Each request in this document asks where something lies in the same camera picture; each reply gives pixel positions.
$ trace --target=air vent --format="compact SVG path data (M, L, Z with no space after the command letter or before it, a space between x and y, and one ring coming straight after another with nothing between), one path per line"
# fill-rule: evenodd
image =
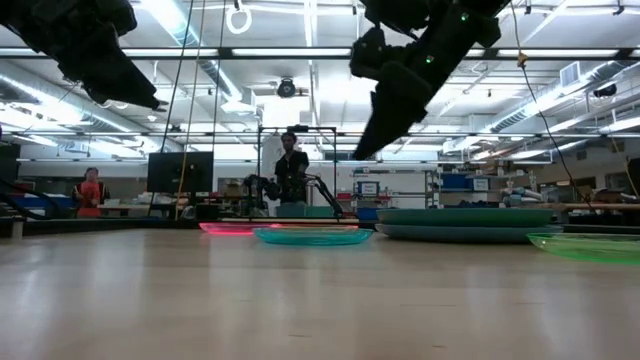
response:
M580 81L580 63L574 62L560 70L560 84L562 87L569 87Z
M586 160L587 159L587 150L580 150L580 151L576 152L576 159L578 159L578 161Z
M86 154L89 152L89 146L85 143L71 141L64 145L64 151L74 154Z

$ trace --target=ceiling duct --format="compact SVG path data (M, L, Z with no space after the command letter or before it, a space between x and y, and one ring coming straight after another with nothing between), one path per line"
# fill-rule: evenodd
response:
M606 85L607 82L612 81L614 77L617 77L621 73L635 67L636 64L638 63L635 61L608 61L597 66L589 66L585 63L572 64L563 69L564 76L535 92L537 103L534 101L533 97L529 95L516 106L498 114L489 125L479 132L500 132L521 121L538 115L540 111L549 110L554 106L563 103L568 100L570 96L575 95L576 93L585 93L596 90L601 86ZM569 68L573 70L576 65L581 69L581 75L575 78L574 81L568 81L566 70ZM464 139L450 140L445 143L444 149L446 152L460 151L480 140L480 137L467 137Z
M200 41L200 36L185 16L184 8L178 0L141 0L145 9L156 19L180 47L202 47L207 45ZM198 65L211 78L227 101L242 99L240 90L231 82L229 77L220 69L214 60L198 60Z
M91 119L95 122L108 125L122 132L147 132L149 129L129 119L126 119L109 110L103 109L92 101L58 87L46 80L40 79L28 71L9 63L0 61L0 84L16 89L37 99L43 106L65 105L70 111L83 119ZM149 139L151 142L160 143L161 139ZM182 146L172 140L167 140L166 151L182 151Z

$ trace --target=blue bin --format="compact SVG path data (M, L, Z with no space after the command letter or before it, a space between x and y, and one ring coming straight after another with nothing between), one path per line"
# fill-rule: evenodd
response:
M378 209L377 208L358 208L358 219L359 220L378 220Z

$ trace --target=man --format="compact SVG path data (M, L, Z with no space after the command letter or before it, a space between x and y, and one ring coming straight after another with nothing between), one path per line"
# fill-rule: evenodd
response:
M79 217L98 217L101 215L98 205L109 199L109 189L98 181L98 169L90 167L85 171L85 181L73 188L72 197L78 203Z
M280 203L306 203L307 189L302 181L304 173L309 167L307 153L294 150L298 142L296 134L286 132L280 137L284 155L276 163L276 178L282 189Z

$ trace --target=desk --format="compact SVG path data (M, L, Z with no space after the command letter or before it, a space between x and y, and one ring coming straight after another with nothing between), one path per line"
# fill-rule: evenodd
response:
M201 230L0 248L0 358L637 360L640 267L374 235L265 245Z

